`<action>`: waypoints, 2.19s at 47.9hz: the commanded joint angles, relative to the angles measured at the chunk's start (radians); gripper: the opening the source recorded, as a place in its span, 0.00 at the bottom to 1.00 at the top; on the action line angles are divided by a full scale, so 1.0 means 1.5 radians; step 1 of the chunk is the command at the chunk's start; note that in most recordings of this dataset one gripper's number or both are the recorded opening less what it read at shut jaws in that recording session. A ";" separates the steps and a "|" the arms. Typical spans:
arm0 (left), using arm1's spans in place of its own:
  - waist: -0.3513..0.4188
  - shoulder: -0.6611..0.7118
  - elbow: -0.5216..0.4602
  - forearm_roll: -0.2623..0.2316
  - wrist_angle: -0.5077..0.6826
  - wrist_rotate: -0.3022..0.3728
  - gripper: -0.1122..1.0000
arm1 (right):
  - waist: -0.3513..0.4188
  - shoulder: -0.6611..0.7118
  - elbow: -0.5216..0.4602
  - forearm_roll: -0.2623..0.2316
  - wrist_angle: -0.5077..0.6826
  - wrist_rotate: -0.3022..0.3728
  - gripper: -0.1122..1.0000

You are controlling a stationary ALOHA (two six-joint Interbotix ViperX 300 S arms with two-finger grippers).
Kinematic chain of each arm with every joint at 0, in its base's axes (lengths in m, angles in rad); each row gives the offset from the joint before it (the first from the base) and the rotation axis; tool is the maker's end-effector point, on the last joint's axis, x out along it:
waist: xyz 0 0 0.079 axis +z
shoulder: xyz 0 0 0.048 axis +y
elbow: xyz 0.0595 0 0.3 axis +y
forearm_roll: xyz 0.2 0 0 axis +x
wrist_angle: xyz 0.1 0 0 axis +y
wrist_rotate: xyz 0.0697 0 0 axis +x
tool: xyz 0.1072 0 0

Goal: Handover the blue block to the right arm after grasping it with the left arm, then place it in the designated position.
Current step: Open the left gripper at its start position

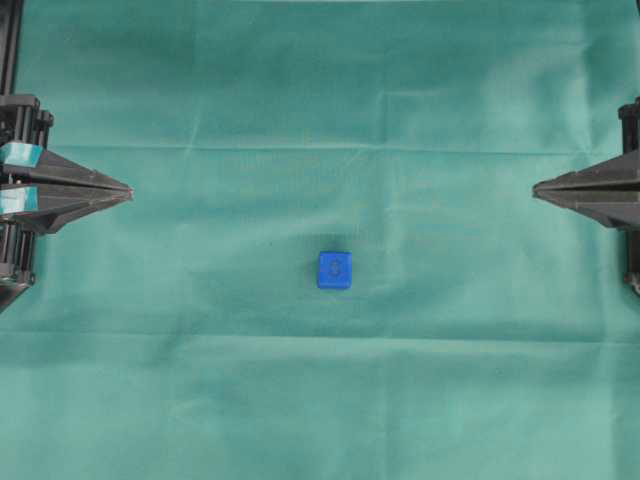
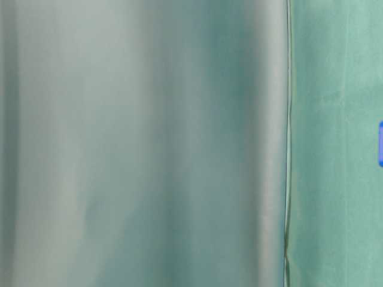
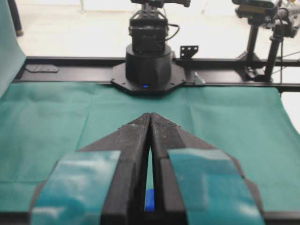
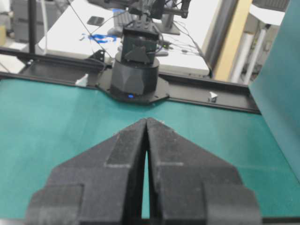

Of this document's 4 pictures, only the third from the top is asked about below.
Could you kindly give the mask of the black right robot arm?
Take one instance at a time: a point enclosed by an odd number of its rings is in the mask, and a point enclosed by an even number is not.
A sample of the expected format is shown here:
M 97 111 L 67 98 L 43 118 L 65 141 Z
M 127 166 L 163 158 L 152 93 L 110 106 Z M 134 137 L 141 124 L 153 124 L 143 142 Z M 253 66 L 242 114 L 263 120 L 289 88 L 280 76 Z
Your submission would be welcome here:
M 112 69 L 112 84 L 136 94 L 160 94 L 186 83 L 184 68 L 173 62 L 167 45 L 170 23 L 159 9 L 166 0 L 136 0 L 141 4 L 129 20 L 132 43 L 125 62 Z

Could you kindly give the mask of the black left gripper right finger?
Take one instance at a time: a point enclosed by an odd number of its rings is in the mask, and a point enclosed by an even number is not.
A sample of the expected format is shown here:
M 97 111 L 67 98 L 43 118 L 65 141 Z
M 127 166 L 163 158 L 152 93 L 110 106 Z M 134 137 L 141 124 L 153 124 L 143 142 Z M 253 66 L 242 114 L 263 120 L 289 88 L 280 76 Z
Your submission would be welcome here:
M 156 210 L 164 225 L 263 225 L 255 183 L 223 150 L 152 113 Z

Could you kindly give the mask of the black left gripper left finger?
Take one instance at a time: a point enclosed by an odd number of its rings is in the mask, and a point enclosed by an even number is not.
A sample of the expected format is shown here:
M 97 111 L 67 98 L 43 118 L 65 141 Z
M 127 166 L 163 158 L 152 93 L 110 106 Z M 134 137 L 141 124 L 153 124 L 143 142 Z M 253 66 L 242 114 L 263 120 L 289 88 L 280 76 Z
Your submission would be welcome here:
M 32 225 L 128 225 L 144 209 L 150 114 L 64 155 L 36 190 Z

